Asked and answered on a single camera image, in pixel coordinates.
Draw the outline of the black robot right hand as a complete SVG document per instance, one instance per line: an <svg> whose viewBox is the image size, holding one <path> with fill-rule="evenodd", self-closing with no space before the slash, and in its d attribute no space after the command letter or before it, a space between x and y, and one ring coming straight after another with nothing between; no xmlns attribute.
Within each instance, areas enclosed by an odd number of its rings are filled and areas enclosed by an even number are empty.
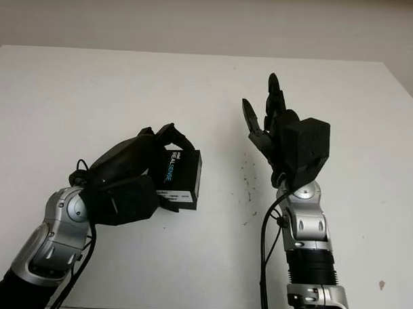
<svg viewBox="0 0 413 309"><path fill-rule="evenodd" d="M256 113L248 100L242 100L242 109L250 130L248 138L272 167L271 183L274 188L278 188L287 173L282 147L283 130L287 125L299 121L299 118L292 109L286 108L284 94L275 73L269 75L268 91L263 127L259 126Z"/></svg>

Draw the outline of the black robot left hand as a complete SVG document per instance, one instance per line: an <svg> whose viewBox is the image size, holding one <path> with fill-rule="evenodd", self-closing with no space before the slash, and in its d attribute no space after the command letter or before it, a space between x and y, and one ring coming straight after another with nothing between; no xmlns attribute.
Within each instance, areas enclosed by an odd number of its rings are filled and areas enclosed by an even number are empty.
<svg viewBox="0 0 413 309"><path fill-rule="evenodd" d="M84 170L69 176L82 187L89 214L103 224L147 219L158 208L195 209L201 153L173 123L137 136L106 151Z"/></svg>

